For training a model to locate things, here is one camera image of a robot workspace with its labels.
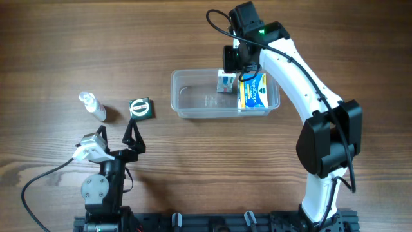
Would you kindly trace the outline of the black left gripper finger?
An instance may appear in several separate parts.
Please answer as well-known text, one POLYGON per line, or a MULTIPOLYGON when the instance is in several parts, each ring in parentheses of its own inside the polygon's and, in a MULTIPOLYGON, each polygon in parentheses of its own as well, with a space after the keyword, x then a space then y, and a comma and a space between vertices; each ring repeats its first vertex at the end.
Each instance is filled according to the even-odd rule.
POLYGON ((146 152, 146 145, 138 130, 136 121, 133 118, 131 118, 128 122, 125 134, 122 138, 122 143, 127 145, 129 149, 136 153, 146 152))
POLYGON ((107 139, 106 127, 103 125, 100 125, 98 130, 96 131, 96 134, 98 135, 98 139, 100 143, 103 145, 104 150, 107 150, 108 149, 108 139, 107 139))

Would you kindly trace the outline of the white red ointment box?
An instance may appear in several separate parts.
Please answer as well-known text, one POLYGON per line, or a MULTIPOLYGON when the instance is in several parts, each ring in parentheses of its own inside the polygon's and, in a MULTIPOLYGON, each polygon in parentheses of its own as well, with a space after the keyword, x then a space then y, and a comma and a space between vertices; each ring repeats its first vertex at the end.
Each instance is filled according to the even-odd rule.
POLYGON ((232 93, 235 80, 235 73, 227 73, 223 69, 219 69, 216 91, 218 93, 232 93))

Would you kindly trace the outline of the white spray bottle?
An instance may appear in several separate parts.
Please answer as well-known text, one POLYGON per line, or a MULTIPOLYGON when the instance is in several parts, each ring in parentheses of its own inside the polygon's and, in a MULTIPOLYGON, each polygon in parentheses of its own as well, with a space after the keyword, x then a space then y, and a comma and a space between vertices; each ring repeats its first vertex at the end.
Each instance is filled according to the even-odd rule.
POLYGON ((92 114, 97 120, 103 122, 106 120, 106 109, 98 101, 98 99, 90 92, 81 92, 79 100, 83 102, 87 111, 92 114))

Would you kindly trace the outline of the blue VapoDrops box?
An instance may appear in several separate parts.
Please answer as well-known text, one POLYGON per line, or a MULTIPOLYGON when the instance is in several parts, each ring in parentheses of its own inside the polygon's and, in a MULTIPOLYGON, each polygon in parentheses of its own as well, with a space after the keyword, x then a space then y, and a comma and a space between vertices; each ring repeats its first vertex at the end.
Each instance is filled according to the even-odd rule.
POLYGON ((267 76, 245 74, 238 81, 238 108, 241 110, 268 108, 267 76))

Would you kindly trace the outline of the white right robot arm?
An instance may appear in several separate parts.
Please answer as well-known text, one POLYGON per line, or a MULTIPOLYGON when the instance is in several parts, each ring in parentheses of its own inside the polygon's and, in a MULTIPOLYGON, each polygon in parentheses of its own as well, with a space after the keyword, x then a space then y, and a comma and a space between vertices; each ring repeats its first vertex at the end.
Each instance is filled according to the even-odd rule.
POLYGON ((340 184, 356 191, 353 158, 361 151, 362 108, 333 93, 299 55, 290 34, 277 21, 264 23, 252 2, 236 6, 225 18, 223 69, 238 73, 239 83, 257 90, 258 73, 272 76, 295 106, 303 123, 297 156, 308 172, 299 206, 303 231, 320 231, 337 221, 340 184))

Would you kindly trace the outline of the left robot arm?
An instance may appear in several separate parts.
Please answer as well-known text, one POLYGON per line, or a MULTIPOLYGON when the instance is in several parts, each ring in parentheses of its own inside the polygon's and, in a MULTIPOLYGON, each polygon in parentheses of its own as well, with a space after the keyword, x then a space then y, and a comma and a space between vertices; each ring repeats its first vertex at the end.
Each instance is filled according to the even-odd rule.
POLYGON ((131 176, 126 164, 138 161, 139 155, 146 151, 134 119, 129 120, 122 143, 127 145, 126 149, 111 151, 106 127, 101 125, 95 133, 85 135, 77 144, 73 158, 77 161, 86 159, 98 164, 100 169, 82 184, 86 214, 75 218, 74 231, 144 230, 131 208, 122 205, 123 194, 130 191, 124 188, 124 180, 131 176))

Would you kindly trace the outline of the clear plastic container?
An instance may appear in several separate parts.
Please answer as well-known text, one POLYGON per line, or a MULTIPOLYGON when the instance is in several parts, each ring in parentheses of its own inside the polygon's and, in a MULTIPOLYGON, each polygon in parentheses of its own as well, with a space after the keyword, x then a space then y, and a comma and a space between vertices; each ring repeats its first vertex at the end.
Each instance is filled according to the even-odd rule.
POLYGON ((171 74, 171 108, 181 118, 214 119, 267 116, 280 102, 279 85, 267 75, 268 108, 238 108, 238 82, 232 92, 217 92, 218 69, 175 70, 171 74))

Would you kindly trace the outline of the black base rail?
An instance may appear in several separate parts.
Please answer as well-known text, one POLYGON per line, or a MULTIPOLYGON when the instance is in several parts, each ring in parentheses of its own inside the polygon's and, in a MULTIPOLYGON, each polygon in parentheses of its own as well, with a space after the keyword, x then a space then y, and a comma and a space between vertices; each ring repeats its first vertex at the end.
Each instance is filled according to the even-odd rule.
MULTIPOLYGON (((254 219, 247 220, 246 213, 211 215, 163 215, 160 213, 137 213, 137 229, 126 231, 310 231, 300 220, 297 211, 273 211, 255 213, 254 219)), ((321 231, 360 231, 356 211, 337 211, 328 219, 321 231)), ((121 223, 91 222, 84 217, 75 217, 73 231, 122 231, 121 223)))

